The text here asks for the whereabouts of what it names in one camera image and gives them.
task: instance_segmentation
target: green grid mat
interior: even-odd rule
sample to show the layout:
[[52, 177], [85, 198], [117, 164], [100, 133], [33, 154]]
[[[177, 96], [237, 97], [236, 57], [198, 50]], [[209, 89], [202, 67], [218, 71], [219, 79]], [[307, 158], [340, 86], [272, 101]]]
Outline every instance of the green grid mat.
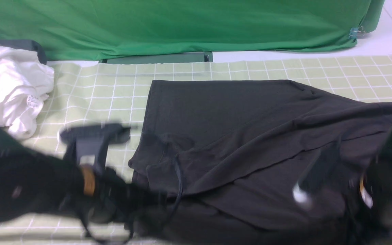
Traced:
[[[98, 64], [88, 68], [62, 64], [55, 68], [55, 89], [37, 118], [36, 134], [25, 144], [62, 156], [62, 127], [108, 120], [142, 124], [148, 91], [154, 79], [174, 81], [291, 79], [364, 102], [392, 102], [392, 56], [295, 59], [265, 62], [177, 63], [143, 65]], [[111, 146], [108, 163], [126, 180], [127, 162], [140, 141]], [[121, 225], [93, 226], [94, 234], [124, 239]], [[0, 244], [92, 244], [81, 240], [78, 220], [28, 215], [0, 225]], [[135, 244], [160, 244], [136, 241]]]

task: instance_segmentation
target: black cloth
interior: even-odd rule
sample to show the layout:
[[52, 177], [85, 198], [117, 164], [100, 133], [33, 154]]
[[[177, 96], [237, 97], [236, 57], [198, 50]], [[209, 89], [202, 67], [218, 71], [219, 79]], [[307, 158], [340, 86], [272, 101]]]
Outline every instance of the black cloth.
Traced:
[[342, 157], [366, 167], [391, 124], [392, 102], [357, 102], [289, 80], [153, 81], [129, 166], [134, 183], [174, 197], [178, 180], [163, 142], [178, 154], [184, 198], [160, 238], [343, 244], [341, 195], [324, 190], [304, 211], [293, 186], [317, 151], [352, 127]]
[[46, 65], [48, 58], [42, 46], [34, 40], [0, 40], [0, 46], [37, 52], [39, 62]]

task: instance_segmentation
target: white floor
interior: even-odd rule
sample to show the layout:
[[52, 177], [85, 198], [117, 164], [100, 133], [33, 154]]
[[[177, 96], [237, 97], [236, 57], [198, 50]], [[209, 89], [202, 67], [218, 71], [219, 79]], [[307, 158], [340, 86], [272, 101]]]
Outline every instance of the white floor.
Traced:
[[[319, 58], [333, 56], [355, 56], [355, 55], [391, 55], [392, 54], [392, 0], [387, 0], [382, 10], [378, 27], [367, 37], [358, 40], [354, 48], [330, 52], [330, 53], [290, 53], [280, 51], [240, 51], [240, 52], [214, 52], [214, 62], [236, 62], [236, 61], [261, 61], [280, 60], [296, 58]], [[66, 61], [75, 62], [81, 66], [91, 66], [98, 62]]]

